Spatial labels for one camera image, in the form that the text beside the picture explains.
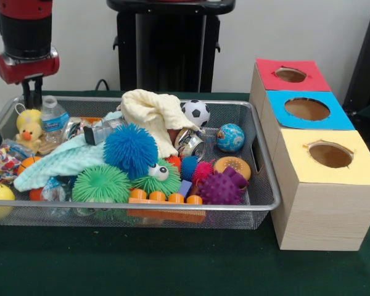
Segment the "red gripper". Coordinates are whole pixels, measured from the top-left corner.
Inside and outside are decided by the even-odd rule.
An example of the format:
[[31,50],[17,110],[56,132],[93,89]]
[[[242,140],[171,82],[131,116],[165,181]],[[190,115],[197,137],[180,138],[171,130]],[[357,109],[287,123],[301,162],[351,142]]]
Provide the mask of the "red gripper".
[[[50,53],[41,59],[15,59],[0,53],[0,77],[7,84],[22,82],[25,107],[42,105],[43,76],[51,76],[58,72],[60,65],[59,54],[54,46]],[[28,79],[35,78],[35,90],[31,95]]]

